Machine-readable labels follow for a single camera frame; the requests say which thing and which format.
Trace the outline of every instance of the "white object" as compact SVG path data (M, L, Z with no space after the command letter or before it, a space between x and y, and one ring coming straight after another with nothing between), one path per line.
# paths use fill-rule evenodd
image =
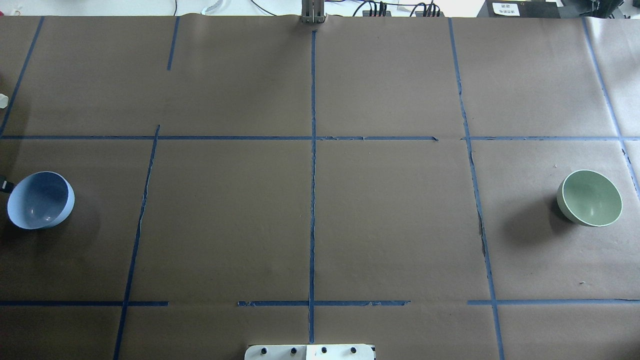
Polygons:
M365 344L254 345L244 360L375 360L376 352Z
M218 0L216 1L215 4L205 7L204 9L202 9L202 11L200 12L202 15L212 15L214 11L216 11L217 8L222 6L222 0Z
M0 94L0 109L6 108L9 105L9 97L5 94Z
M520 10L518 10L518 4L504 4L504 3L493 3L493 13L495 15L504 15L504 16L520 16Z

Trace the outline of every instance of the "paper sign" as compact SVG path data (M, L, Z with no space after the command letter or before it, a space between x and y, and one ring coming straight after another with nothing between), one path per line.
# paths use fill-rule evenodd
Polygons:
M518 11L518 4L493 3L492 5L493 12L496 15L520 16L520 12Z

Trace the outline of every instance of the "black cord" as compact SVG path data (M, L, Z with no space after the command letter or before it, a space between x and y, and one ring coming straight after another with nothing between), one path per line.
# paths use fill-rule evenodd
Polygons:
M429 3L429 6L426 9L424 9L424 13L422 15L425 17L427 16L430 17L434 5L435 4L433 3L433 0L431 0L431 2Z
M364 6L364 4L369 4L369 15L370 15L370 14L371 14L371 11L372 11L372 10L371 10L371 3L374 3L374 4L375 4L375 2L374 2L374 1L365 1L365 2L363 2L362 4L360 4L360 6L358 6L358 8L356 9L356 11L354 11L354 12L353 12L352 17L354 17L354 16L358 13L358 10L360 10L360 8Z
M365 3L368 3L370 0L356 0L356 1L364 1ZM393 4L393 3L390 3L390 4L387 4L387 5L394 5L394 6L414 6L415 4Z
M261 7L261 6L260 6L260 5L258 5L258 3L256 3L254 0L251 0L251 2L252 2L255 6L258 6L258 9L262 10L263 12L266 12L266 13L268 13L268 14L270 14L270 15L273 15L273 16L278 16L278 15L276 15L276 14L274 14L274 13L270 12L269 10L267 10L267 9L265 9L265 8L263 8L263 7Z
M417 9L417 8L418 8L418 6L420 6L420 5L424 6L425 8L426 8L426 6L427 6L427 4L425 4L425 3L417 3L417 4L413 7L413 10L411 10L411 14L409 14L409 17L412 17L412 16L413 16L413 13L415 13L415 9Z

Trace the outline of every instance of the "metal bracket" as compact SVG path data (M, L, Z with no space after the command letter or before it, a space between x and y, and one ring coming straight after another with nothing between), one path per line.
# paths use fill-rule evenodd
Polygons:
M365 344L254 345L244 360L375 360L374 347Z
M324 0L302 0L302 22L322 23L324 14Z

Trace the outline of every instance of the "blue tape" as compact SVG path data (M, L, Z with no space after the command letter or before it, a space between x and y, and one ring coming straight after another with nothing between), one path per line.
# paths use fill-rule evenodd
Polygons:
M486 231L484 229L484 218L482 213L482 204L480 203L480 192L478 189L476 165L473 159L473 149L471 147L471 134L469 131L469 125L467 121L467 111L465 110L465 104L462 101L462 80L460 78L460 65L458 63L458 52L456 51L456 39L453 33L453 21L448 18L449 21L449 36L451 38L451 51L453 53L453 63L456 69L456 80L458 83L458 96L460 98L460 111L462 112L462 119L465 126L465 139L467 142L467 154L469 158L469 166L471 168L471 180L474 184L474 196L476 198L476 209L478 213L478 219L480 221L480 228L482 234L482 244L484 252L484 265L486 267L486 277L489 282L489 293L491 295L492 309L493 309L493 325L495 327L495 338L498 344L498 353L500 360L504 360L504 348L502 346L502 333L500 331L500 319L498 317L498 303L495 300L495 288L493 287L493 274L491 271L491 259L489 258L489 246L486 241Z
M498 300L498 305L577 305L577 304L625 304L640 305L640 299L529 299L529 300ZM467 305L490 306L491 300L469 300Z
M40 30L42 29L42 23L44 22L44 16L40 17L40 22L38 23L38 27L36 28L35 34L33 34L33 39L31 40L31 46L29 47L29 51L27 52L27 56L24 59L24 63L22 64L22 70L20 70L20 75L18 75L18 81L15 83L15 88L13 88L13 93L11 95L11 99L9 99L9 104L6 107L4 112L4 119L2 121L2 125L0 125L0 136L4 133L4 128L6 127L6 123L9 121L9 115L11 114L11 110L13 109L13 102L15 101L15 97L18 95L18 90L20 89L20 84L22 84L22 78L24 77L25 71L27 71L27 65L29 65L29 60L31 59L31 54L33 54L33 49L36 46L36 41L38 41L38 36L40 35Z
M314 306L405 306L411 303L409 300L365 300L365 301L332 301L315 300ZM308 306L309 301L239 301L239 307L262 306Z
M120 356L120 343L122 342L122 332L127 319L127 307L129 306L129 295L131 294L131 283L133 282L133 272L136 268L136 257L138 256L138 245L140 244L140 234L142 232L142 218L147 207L147 195L149 190L149 179L151 178L151 170L154 166L154 158L156 156L156 146L158 143L158 132L160 125L156 127L156 135L154 136L154 144L151 146L151 157L149 159L149 168L147 169L147 179L145 180L145 191L142 195L142 205L140 206L140 217L138 217L138 228L136 230L136 239L133 243L133 252L131 254L131 263L129 264L129 275L127 276L127 287L124 291L124 301L122 302L122 312L120 313L120 325L118 326L118 336L116 338L116 347L113 352L113 359L117 360Z
M175 25L173 26L173 39L171 40L171 50L169 51L169 61L166 64L167 71L171 71L171 64L173 63L173 51L175 50L175 40L178 37L178 26L180 25L180 17L175 18Z
M618 118L616 117L616 113L613 111L613 106L611 105L611 99L609 98L609 92L607 91L607 87L604 85L604 80L602 79L602 73L600 72L600 66L598 65L596 54L593 52L593 45L591 44L591 35L589 35L589 29L587 28L587 21L584 17L582 18L582 28L584 29L584 35L587 38L587 48L589 49L589 54L591 55L591 61L593 62L593 66L596 69L596 74L598 75L598 81L600 82L600 87L602 88L602 93L604 95L605 102L607 103L607 109L609 109L609 114L611 115L611 119L613 120L613 125L616 128L616 134L618 135L618 139L620 140L620 146L622 148L622 153L625 157L625 161L627 162L627 168L629 169L629 174L631 175L631 181L633 181L634 188L636 188L636 196L640 200L640 186L638 185L636 172L634 171L634 167L631 165L631 159L629 159L629 152L627 151L627 146L625 145L625 141L623 140L623 137L622 137L622 132L620 131L620 125L618 124Z
M160 140L311 140L311 136L235 136L235 135L166 135L159 136Z
M618 141L615 136L471 136L471 140Z
M316 300L316 31L311 32L311 224L309 236L309 343L313 344Z
M169 302L168 301L130 301L129 306L166 307L166 306L169 306Z
M434 136L318 136L317 140L429 140L439 141Z
M0 301L0 306L122 306L122 301L55 301L55 300L17 300ZM129 306L169 306L168 301L132 301Z
M153 136L92 135L8 135L5 140L153 140Z
M122 301L0 301L0 306L122 306Z
M259 306L309 306L309 301L239 301L239 307L259 307Z
M317 306L405 306L409 300L316 301Z

